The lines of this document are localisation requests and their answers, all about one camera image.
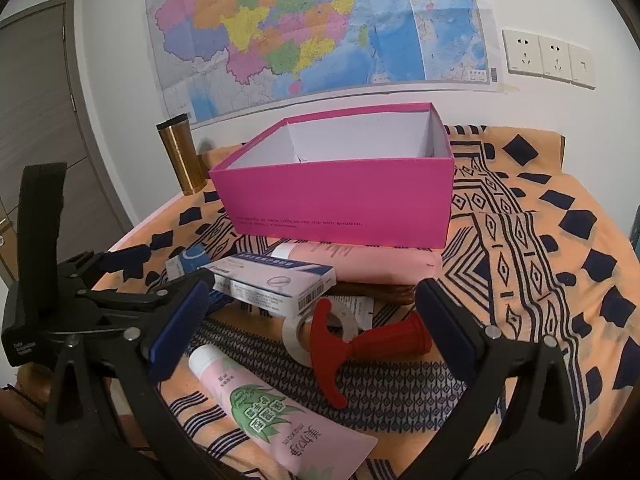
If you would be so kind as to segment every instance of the metal bolt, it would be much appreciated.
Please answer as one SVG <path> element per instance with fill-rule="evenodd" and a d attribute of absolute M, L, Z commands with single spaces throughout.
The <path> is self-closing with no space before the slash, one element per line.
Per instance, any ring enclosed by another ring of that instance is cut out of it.
<path fill-rule="evenodd" d="M 542 341 L 549 348 L 555 348 L 556 346 L 558 346 L 558 340 L 555 337 L 553 337 L 552 335 L 545 335 L 542 338 Z"/>
<path fill-rule="evenodd" d="M 130 326 L 122 334 L 127 341 L 135 341 L 140 337 L 140 329 L 137 326 Z"/>
<path fill-rule="evenodd" d="M 489 339 L 498 339 L 502 335 L 502 331 L 495 325 L 484 327 L 484 334 Z"/>
<path fill-rule="evenodd" d="M 66 336 L 65 345 L 69 348 L 73 348 L 80 342 L 80 336 L 78 334 L 69 334 Z"/>

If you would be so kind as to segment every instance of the pink box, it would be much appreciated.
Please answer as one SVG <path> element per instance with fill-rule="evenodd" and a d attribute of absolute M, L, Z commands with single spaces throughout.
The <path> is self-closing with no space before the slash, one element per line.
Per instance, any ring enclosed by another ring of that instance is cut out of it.
<path fill-rule="evenodd" d="M 430 103 L 274 124 L 209 171 L 240 234 L 442 248 L 454 159 Z"/>

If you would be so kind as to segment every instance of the red handle tool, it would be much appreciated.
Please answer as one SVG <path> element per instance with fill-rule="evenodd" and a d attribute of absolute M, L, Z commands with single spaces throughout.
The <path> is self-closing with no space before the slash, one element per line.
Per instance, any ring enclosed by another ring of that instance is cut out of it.
<path fill-rule="evenodd" d="M 380 359 L 426 354 L 431 350 L 431 336 L 417 312 L 399 323 L 363 332 L 348 343 L 332 335 L 326 322 L 331 302 L 318 301 L 311 324 L 311 365 L 324 396 L 334 408 L 347 406 L 347 398 L 335 386 L 335 374 L 348 358 Z"/>

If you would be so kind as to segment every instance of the gray door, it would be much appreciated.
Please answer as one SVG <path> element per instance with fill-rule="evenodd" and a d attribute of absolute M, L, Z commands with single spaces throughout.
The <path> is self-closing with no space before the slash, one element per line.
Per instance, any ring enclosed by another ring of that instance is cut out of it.
<path fill-rule="evenodd" d="M 64 4 L 0 25 L 0 200 L 19 228 L 23 168 L 68 164 L 59 261 L 85 250 L 105 251 L 125 233 L 79 126 L 65 48 L 72 38 L 64 38 L 64 26 Z"/>

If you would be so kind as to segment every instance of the power socket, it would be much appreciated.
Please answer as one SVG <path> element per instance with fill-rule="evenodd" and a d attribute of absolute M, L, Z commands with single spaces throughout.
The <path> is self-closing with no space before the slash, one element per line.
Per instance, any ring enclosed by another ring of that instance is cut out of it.
<path fill-rule="evenodd" d="M 572 80 L 569 45 L 564 41 L 539 36 L 542 53 L 542 77 L 570 83 Z"/>
<path fill-rule="evenodd" d="M 512 74 L 542 76 L 542 57 L 538 37 L 518 30 L 502 31 L 507 68 Z"/>

